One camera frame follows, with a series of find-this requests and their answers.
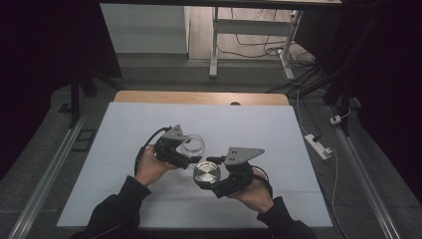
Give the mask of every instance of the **floor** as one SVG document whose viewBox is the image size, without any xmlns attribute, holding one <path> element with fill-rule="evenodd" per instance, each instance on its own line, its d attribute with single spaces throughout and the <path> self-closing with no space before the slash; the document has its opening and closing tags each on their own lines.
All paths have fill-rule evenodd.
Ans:
<svg viewBox="0 0 422 239">
<path fill-rule="evenodd" d="M 341 146 L 336 134 L 336 128 L 328 122 L 331 114 L 322 103 L 321 96 L 326 88 L 308 95 L 303 100 L 297 101 L 297 90 L 306 86 L 302 80 L 297 86 L 287 82 L 282 74 L 280 62 L 268 57 L 266 61 L 257 59 L 243 60 L 243 58 L 227 55 L 219 57 L 224 59 L 219 63 L 219 75 L 216 79 L 209 79 L 209 52 L 193 51 L 195 48 L 194 22 L 192 21 L 191 32 L 191 56 L 189 59 L 180 57 L 162 58 L 160 56 L 142 58 L 136 55 L 120 55 L 119 63 L 123 73 L 123 79 L 116 80 L 128 90 L 144 91 L 192 91 L 192 92 L 237 92 L 237 93 L 265 93 L 286 94 L 290 93 L 290 103 L 294 107 L 297 116 L 301 114 L 304 130 L 308 133 L 323 134 L 320 139 L 323 145 L 335 149 L 337 158 L 322 161 L 308 148 L 310 160 L 319 180 L 321 191 L 326 198 L 326 206 L 334 226 L 330 228 L 313 228 L 318 238 L 343 238 L 340 227 L 335 222 L 337 219 L 343 233 L 347 238 L 386 238 L 378 219 L 374 213 L 362 187 L 351 167 L 350 160 Z M 205 34 L 197 34 L 205 40 L 209 39 Z M 232 39 L 232 45 L 221 47 L 231 51 L 250 56 L 262 53 L 262 46 L 258 50 L 247 50 L 238 46 L 237 40 Z M 242 41 L 255 41 L 262 43 L 262 38 L 256 40 L 242 39 Z M 293 53 L 295 58 L 301 53 Z M 310 67 L 293 68 L 296 76 L 304 74 Z M 310 79 L 317 81 L 321 72 L 315 73 Z M 95 98 L 86 98 L 81 95 L 83 108 L 91 105 L 82 129 L 97 130 L 106 112 L 109 102 L 112 101 L 116 90 L 101 81 L 95 80 L 99 93 Z M 63 104 L 70 100 L 70 88 L 65 87 L 52 95 L 51 109 L 47 113 L 44 122 L 40 125 L 33 139 L 27 145 L 15 165 L 0 182 L 0 238 L 7 238 L 16 220 L 19 218 L 25 205 L 31 197 L 40 178 L 46 170 L 49 162 L 55 157 L 61 147 L 61 143 L 69 132 L 70 115 L 60 113 Z M 391 219 L 394 221 L 400 238 L 422 238 L 422 206 L 404 183 L 398 172 L 392 166 L 382 150 L 361 127 L 356 113 L 358 107 L 353 105 L 349 115 L 350 139 L 359 152 L 362 161 L 372 178 L 379 195 L 387 207 Z M 71 145 L 72 149 L 84 147 L 82 142 Z M 88 155 L 87 151 L 70 150 L 60 170 L 57 179 L 47 195 L 45 202 L 30 226 L 27 238 L 69 238 L 80 228 L 58 228 L 56 223 L 61 210 L 66 205 L 79 172 Z M 254 233 L 245 232 L 163 232 L 152 231 L 152 235 L 160 238 L 259 238 Z"/>
</svg>

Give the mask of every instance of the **hand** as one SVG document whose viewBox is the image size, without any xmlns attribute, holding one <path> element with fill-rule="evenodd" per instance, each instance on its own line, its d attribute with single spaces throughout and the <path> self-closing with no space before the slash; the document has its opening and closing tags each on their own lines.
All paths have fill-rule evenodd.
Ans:
<svg viewBox="0 0 422 239">
<path fill-rule="evenodd" d="M 252 168 L 254 173 L 266 177 L 265 173 L 256 167 Z M 238 199 L 250 209 L 265 213 L 274 205 L 270 192 L 262 181 L 253 179 L 252 183 L 244 190 L 232 193 L 228 198 Z"/>
<path fill-rule="evenodd" d="M 139 161 L 139 165 L 136 173 L 136 180 L 144 186 L 158 180 L 168 170 L 175 169 L 176 166 L 162 162 L 155 157 L 155 149 L 153 146 L 149 146 L 145 149 L 142 158 Z"/>
</svg>

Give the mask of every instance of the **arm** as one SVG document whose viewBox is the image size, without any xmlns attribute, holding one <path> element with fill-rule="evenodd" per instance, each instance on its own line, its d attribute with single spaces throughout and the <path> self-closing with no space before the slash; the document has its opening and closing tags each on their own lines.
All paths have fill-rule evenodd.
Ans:
<svg viewBox="0 0 422 239">
<path fill-rule="evenodd" d="M 257 168 L 254 173 L 265 178 L 265 174 Z M 247 207 L 259 212 L 257 219 L 264 222 L 277 239 L 316 239 L 311 228 L 302 221 L 295 221 L 282 197 L 274 200 L 264 183 L 254 179 L 245 190 L 233 193 L 229 198 L 238 199 Z"/>
<path fill-rule="evenodd" d="M 154 148 L 149 147 L 143 154 L 136 177 L 128 176 L 118 195 L 111 195 L 97 205 L 86 231 L 75 234 L 77 238 L 134 238 L 139 225 L 139 209 L 142 200 L 151 192 L 147 186 L 158 180 L 166 171 L 175 166 L 159 161 L 154 156 Z"/>
</svg>

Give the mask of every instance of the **black sleeve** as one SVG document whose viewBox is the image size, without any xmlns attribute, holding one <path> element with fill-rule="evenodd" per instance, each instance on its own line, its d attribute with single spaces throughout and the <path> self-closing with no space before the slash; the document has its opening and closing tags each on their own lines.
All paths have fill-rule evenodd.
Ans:
<svg viewBox="0 0 422 239">
<path fill-rule="evenodd" d="M 317 239 L 310 227 L 302 221 L 292 219 L 283 201 L 283 197 L 274 199 L 274 204 L 266 213 L 258 214 L 258 220 L 267 224 L 274 238 Z"/>
<path fill-rule="evenodd" d="M 151 192 L 133 177 L 128 176 L 118 195 L 111 195 L 97 205 L 87 229 L 71 239 L 132 238 L 139 226 L 139 209 L 142 200 Z"/>
</svg>

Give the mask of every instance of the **power strip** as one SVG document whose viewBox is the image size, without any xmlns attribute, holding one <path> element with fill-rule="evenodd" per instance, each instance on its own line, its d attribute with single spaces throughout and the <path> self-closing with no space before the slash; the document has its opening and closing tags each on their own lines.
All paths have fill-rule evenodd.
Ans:
<svg viewBox="0 0 422 239">
<path fill-rule="evenodd" d="M 312 134 L 308 134 L 304 136 L 304 138 L 307 140 L 307 143 L 314 149 L 320 159 L 326 160 L 331 158 L 332 150 L 330 148 L 323 147 L 319 141 L 314 141 L 315 137 Z"/>
</svg>

